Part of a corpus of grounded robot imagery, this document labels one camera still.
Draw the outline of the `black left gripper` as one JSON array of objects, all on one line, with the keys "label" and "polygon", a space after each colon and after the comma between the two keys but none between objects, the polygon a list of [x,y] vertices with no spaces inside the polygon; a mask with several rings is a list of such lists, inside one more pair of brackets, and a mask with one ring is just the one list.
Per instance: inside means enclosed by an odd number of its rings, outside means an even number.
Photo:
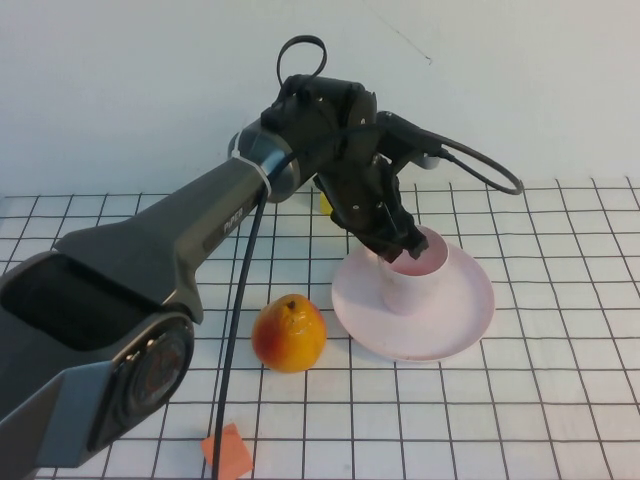
[{"label": "black left gripper", "polygon": [[408,156],[397,160],[386,153],[370,158],[328,155],[315,179],[332,207],[331,220],[388,263],[402,251],[419,259],[429,247],[402,205],[398,172],[408,161]]}]

